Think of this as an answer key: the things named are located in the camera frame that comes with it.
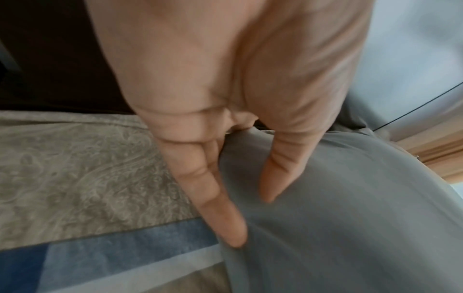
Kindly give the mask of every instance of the gray fabric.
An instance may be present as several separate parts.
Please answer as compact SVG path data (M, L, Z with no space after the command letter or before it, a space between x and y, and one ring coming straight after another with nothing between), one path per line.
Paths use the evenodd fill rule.
M233 292L463 292L463 200L374 136L328 132L273 204L258 198L272 135L230 135L224 183L249 239L223 245Z

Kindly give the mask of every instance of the finger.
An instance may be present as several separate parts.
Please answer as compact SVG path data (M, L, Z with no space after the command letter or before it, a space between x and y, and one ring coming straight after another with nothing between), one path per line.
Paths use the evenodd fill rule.
M172 175L217 235L233 247L247 238L245 220L228 198L218 173L222 142L157 144Z
M260 197L272 202L304 171L323 133L276 132L260 176Z

